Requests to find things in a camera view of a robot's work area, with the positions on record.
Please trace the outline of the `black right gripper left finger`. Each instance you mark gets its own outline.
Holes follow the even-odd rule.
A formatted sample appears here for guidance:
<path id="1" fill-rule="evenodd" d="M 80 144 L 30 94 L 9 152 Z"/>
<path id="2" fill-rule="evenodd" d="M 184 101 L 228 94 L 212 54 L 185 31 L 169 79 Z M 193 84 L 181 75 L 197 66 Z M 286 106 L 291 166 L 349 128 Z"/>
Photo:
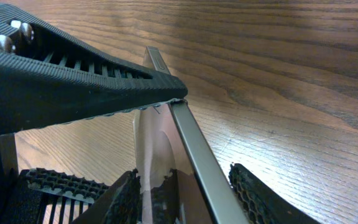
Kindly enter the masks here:
<path id="1" fill-rule="evenodd" d="M 140 202 L 140 177 L 137 173 L 137 169 L 123 173 L 73 223 L 137 223 Z"/>

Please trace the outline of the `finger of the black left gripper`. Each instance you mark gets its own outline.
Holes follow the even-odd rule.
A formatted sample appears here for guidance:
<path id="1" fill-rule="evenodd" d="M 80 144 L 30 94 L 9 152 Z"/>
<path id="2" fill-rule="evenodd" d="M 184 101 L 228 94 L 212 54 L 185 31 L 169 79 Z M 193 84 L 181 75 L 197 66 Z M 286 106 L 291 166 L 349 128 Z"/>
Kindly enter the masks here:
<path id="1" fill-rule="evenodd" d="M 177 77 L 108 55 L 0 3 L 0 135 L 180 100 Z"/>
<path id="2" fill-rule="evenodd" d="M 0 223 L 73 223 L 108 188 L 64 172 L 25 169 L 7 198 Z"/>

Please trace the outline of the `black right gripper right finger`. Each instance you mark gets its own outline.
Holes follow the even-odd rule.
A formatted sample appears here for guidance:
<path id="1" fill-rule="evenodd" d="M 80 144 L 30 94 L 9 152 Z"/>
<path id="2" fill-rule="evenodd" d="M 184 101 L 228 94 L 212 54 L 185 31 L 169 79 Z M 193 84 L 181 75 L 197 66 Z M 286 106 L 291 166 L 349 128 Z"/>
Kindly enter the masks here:
<path id="1" fill-rule="evenodd" d="M 263 183 L 242 164 L 231 164 L 229 182 L 250 223 L 318 224 Z"/>

